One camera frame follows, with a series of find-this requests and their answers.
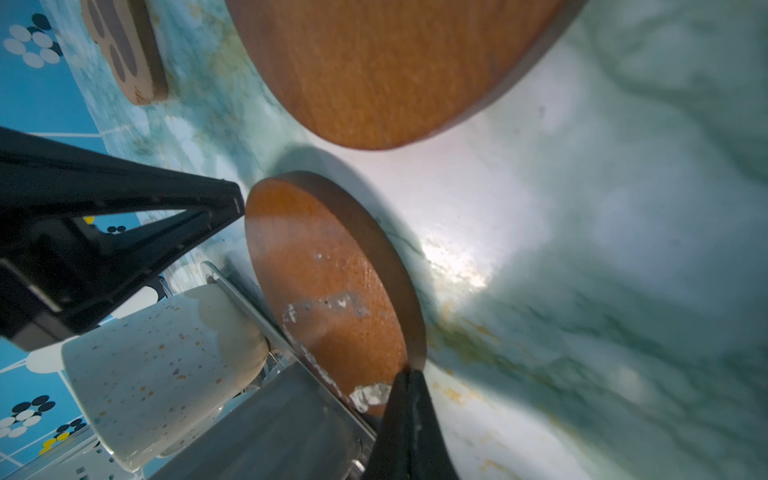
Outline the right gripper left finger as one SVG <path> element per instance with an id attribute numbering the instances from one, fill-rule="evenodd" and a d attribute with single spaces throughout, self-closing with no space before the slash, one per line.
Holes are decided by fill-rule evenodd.
<path id="1" fill-rule="evenodd" d="M 93 329 L 244 212 L 239 186 L 1 132 L 1 334 L 33 351 Z"/>

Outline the round brown coaster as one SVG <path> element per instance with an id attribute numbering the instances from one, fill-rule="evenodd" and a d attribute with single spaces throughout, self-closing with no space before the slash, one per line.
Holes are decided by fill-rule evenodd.
<path id="1" fill-rule="evenodd" d="M 318 137 L 390 150 L 470 118 L 512 88 L 579 1 L 230 1 L 262 80 Z"/>
<path id="2" fill-rule="evenodd" d="M 382 417 L 396 375 L 427 357 L 416 290 L 385 232 L 336 183 L 293 171 L 253 186 L 245 233 L 265 303 L 299 357 L 352 410 Z"/>

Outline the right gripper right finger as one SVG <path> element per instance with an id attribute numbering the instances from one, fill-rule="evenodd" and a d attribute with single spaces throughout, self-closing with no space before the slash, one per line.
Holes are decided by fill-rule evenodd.
<path id="1" fill-rule="evenodd" d="M 456 479 L 424 374 L 394 380 L 364 479 Z"/>

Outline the round brown coaster front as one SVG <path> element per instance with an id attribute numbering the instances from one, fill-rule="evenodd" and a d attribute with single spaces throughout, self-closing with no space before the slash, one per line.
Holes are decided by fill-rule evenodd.
<path id="1" fill-rule="evenodd" d="M 427 357 L 416 290 L 385 232 L 336 183 L 293 171 L 253 186 L 245 233 L 265 303 L 299 357 L 352 410 L 382 417 L 396 375 Z"/>

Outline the paw print wooden coaster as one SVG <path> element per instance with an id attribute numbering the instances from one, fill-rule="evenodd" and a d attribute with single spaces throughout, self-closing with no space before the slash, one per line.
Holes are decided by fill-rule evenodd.
<path id="1" fill-rule="evenodd" d="M 81 0 L 81 14 L 126 99 L 146 106 L 169 89 L 150 15 L 143 0 Z"/>

